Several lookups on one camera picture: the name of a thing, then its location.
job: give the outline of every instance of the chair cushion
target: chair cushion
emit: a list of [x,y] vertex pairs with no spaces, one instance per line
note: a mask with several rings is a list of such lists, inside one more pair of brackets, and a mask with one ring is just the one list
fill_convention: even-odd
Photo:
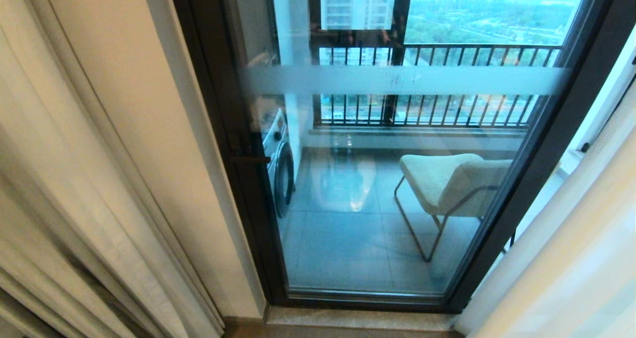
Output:
[[399,165],[423,209],[443,215],[439,200],[456,168],[466,162],[480,162],[482,157],[467,153],[447,156],[404,155]]

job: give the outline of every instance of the black door frame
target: black door frame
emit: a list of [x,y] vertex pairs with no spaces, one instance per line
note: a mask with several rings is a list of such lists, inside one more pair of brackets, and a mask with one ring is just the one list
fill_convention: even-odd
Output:
[[592,8],[590,37],[580,43],[580,60],[563,95],[545,106],[513,168],[516,180],[498,198],[499,210],[488,230],[480,230],[445,296],[423,301],[414,295],[365,295],[321,291],[321,297],[285,290],[288,282],[280,252],[260,133],[252,133],[232,52],[223,0],[173,0],[229,177],[264,295],[281,306],[382,309],[459,313],[468,304],[523,213],[547,181],[561,154],[592,105],[636,19],[634,0],[604,0]]

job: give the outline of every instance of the metal railing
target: metal railing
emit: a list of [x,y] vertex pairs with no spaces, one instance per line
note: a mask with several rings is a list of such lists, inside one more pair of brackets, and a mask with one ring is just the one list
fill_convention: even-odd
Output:
[[[402,66],[556,67],[561,46],[407,44]],[[392,48],[320,48],[320,64],[389,66]],[[543,96],[516,94],[323,94],[314,99],[314,125],[402,127],[527,127]]]

